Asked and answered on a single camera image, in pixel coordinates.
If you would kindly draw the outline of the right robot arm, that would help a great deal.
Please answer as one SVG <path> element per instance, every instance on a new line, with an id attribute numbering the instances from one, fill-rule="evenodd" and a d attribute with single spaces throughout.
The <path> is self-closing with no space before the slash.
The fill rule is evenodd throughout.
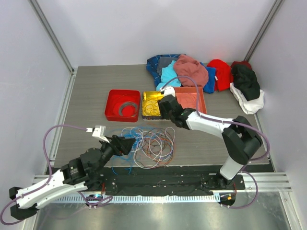
<path id="1" fill-rule="evenodd" d="M 212 179 L 215 183 L 213 188 L 228 189 L 232 186 L 237 173 L 262 146 L 262 139 L 256 128 L 243 116 L 222 119 L 192 108 L 184 109 L 172 95 L 164 96 L 158 105 L 162 117 L 171 120 L 177 127 L 202 131 L 224 141 L 228 158 Z"/>

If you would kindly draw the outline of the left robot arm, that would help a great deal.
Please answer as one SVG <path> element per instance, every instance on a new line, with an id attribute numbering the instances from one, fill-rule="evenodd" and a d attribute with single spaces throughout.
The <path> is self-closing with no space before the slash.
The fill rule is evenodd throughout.
<path id="1" fill-rule="evenodd" d="M 101 141 L 100 148 L 90 148 L 78 158 L 69 161 L 51 177 L 30 187 L 12 187 L 10 198 L 16 200 L 10 207 L 11 216 L 17 220 L 29 218 L 50 202 L 73 192 L 101 188 L 100 172 L 112 156 L 128 155 L 135 143 L 135 138 L 113 135 L 107 142 Z"/>

